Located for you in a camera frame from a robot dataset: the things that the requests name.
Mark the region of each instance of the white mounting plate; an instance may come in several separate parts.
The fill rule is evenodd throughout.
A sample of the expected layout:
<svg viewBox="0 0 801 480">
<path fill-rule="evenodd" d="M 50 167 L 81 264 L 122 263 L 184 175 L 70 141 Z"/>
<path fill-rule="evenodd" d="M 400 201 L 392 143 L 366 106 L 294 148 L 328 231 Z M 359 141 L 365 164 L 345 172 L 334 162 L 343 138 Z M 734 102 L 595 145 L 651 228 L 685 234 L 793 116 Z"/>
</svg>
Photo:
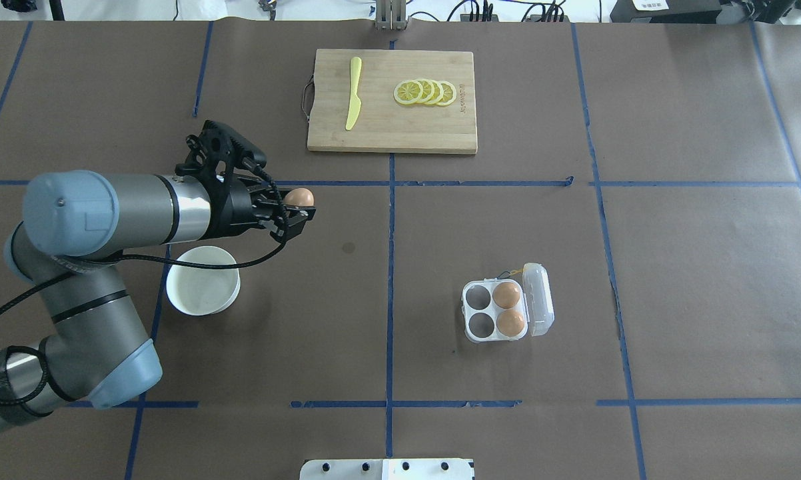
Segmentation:
<svg viewBox="0 0 801 480">
<path fill-rule="evenodd" d="M 443 462 L 447 470 L 442 470 Z M 362 469 L 366 463 L 367 471 Z M 474 480 L 473 465 L 471 459 L 324 459 L 307 461 L 300 480 Z"/>
</svg>

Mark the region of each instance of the white bracket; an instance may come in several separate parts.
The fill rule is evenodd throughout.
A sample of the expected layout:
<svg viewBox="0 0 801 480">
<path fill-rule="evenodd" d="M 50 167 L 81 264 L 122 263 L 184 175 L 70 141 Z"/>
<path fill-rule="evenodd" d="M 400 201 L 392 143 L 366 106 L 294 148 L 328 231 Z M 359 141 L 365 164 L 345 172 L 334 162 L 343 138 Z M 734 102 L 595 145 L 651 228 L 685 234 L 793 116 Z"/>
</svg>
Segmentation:
<svg viewBox="0 0 801 480">
<path fill-rule="evenodd" d="M 378 30 L 406 30 L 406 0 L 377 0 Z"/>
<path fill-rule="evenodd" d="M 474 480 L 470 459 L 307 461 L 300 480 Z"/>
</svg>

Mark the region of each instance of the lemon slice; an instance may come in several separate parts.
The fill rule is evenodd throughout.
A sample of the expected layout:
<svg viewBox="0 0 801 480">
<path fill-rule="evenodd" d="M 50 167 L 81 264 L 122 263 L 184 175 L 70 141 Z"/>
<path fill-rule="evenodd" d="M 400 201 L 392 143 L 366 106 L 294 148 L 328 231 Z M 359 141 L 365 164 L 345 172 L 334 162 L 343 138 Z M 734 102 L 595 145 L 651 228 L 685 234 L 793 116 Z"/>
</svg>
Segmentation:
<svg viewBox="0 0 801 480">
<path fill-rule="evenodd" d="M 447 107 L 456 100 L 456 88 L 451 82 L 439 82 L 442 87 L 442 97 L 436 102 L 440 107 Z"/>
<path fill-rule="evenodd" d="M 416 80 L 404 80 L 395 87 L 395 101 L 401 105 L 412 105 L 421 100 L 424 95 L 424 85 Z"/>
<path fill-rule="evenodd" d="M 437 101 L 440 101 L 442 99 L 442 95 L 445 94 L 445 89 L 444 87 L 442 87 L 442 83 L 440 81 L 430 80 L 430 82 L 434 86 L 433 97 L 430 98 L 430 100 L 425 101 L 424 105 L 435 105 Z"/>
<path fill-rule="evenodd" d="M 431 79 L 415 79 L 416 82 L 421 84 L 422 88 L 424 89 L 424 93 L 421 95 L 421 98 L 416 103 L 427 103 L 435 97 L 436 89 Z"/>
</svg>

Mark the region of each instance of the robotic arm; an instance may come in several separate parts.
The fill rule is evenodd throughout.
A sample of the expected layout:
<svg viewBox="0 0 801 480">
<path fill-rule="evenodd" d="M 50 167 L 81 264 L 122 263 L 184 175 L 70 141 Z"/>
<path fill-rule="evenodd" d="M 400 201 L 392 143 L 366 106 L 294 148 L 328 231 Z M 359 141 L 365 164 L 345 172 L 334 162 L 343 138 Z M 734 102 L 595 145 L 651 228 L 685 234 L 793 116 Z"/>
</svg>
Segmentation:
<svg viewBox="0 0 801 480">
<path fill-rule="evenodd" d="M 257 228 L 279 243 L 275 253 L 315 216 L 310 192 L 286 197 L 290 189 L 276 188 L 264 172 L 263 152 L 227 125 L 206 121 L 187 145 L 191 151 L 174 176 L 74 171 L 30 181 L 24 221 L 4 256 L 23 279 L 52 283 L 41 294 L 57 333 L 0 350 L 0 432 L 84 397 L 110 408 L 160 380 L 153 341 L 115 269 L 121 259 L 150 258 L 121 250 Z M 225 170 L 218 174 L 221 162 Z M 226 267 L 248 267 L 271 255 Z M 38 395 L 19 400 L 37 388 Z"/>
</svg>

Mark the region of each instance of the transparent plastic lid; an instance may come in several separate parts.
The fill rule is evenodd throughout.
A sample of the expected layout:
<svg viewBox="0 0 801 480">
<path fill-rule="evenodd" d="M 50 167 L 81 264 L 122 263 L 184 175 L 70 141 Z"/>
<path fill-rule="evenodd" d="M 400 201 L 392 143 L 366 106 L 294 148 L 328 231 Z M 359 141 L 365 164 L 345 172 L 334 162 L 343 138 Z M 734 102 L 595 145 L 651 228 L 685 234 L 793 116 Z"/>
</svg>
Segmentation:
<svg viewBox="0 0 801 480">
<path fill-rule="evenodd" d="M 534 337 L 544 335 L 555 321 L 548 271 L 538 263 L 526 263 L 522 286 L 525 289 L 525 306 L 528 308 L 528 331 Z"/>
</svg>

